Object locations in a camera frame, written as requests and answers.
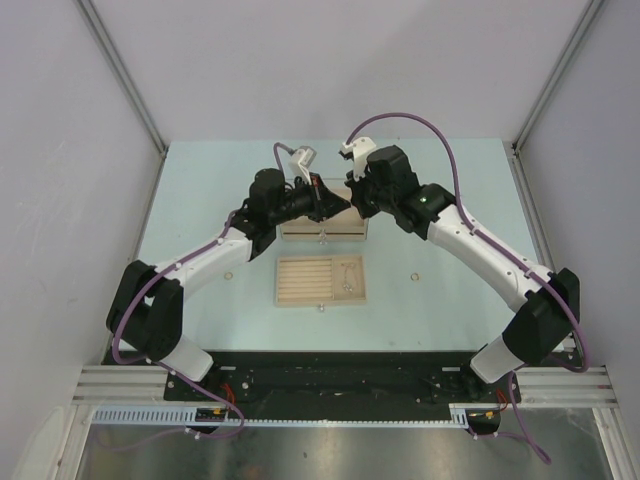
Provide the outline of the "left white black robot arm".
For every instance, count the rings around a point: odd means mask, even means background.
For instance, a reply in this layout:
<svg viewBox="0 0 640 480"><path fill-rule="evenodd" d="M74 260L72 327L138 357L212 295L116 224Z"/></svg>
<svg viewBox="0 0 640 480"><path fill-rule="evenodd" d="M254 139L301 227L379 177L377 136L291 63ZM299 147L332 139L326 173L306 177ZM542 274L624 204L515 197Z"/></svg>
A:
<svg viewBox="0 0 640 480"><path fill-rule="evenodd" d="M350 206L317 174L289 185L281 171L260 170L247 198L213 239L174 260L156 265L136 260L126 267L106 320L113 359L127 362L120 354L126 342L140 360L186 377L187 389L197 398L214 397L221 376L211 369L213 357L183 332L185 301L216 276L264 253L279 225L299 217L320 223Z"/></svg>

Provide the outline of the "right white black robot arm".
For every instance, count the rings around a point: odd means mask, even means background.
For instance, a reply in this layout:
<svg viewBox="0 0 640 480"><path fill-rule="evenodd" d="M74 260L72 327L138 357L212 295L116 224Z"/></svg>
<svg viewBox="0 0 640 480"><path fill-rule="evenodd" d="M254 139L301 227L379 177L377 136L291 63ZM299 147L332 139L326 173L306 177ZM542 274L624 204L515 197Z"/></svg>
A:
<svg viewBox="0 0 640 480"><path fill-rule="evenodd" d="M469 399L486 400L504 375L524 364L540 364L573 332L579 323L580 284L571 270L553 272L485 231L445 188L420 184L399 147L379 148L362 137L343 144L340 154L353 163L345 184L362 218L390 214L405 232L462 261L513 311L504 331L471 358L471 370L461 376Z"/></svg>

